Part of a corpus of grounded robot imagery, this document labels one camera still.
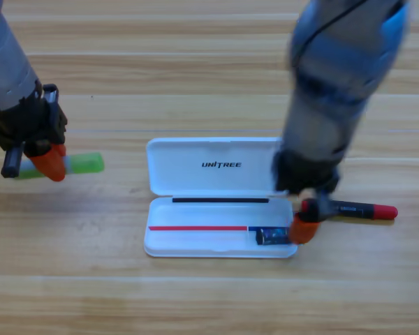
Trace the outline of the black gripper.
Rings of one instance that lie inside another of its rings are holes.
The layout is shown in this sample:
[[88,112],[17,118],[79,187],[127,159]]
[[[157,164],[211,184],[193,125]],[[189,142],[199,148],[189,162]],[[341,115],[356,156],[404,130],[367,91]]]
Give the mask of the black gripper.
[[26,156],[45,177],[63,181],[67,123],[55,84],[37,82],[29,96],[0,110],[0,147],[5,151],[1,175],[18,177],[22,157]]
[[340,161],[309,161],[301,155],[279,150],[272,160],[272,174],[277,191],[298,195],[298,200],[309,199],[294,214],[288,230],[293,244],[306,244],[316,234],[319,223],[338,214],[330,195],[339,182]]

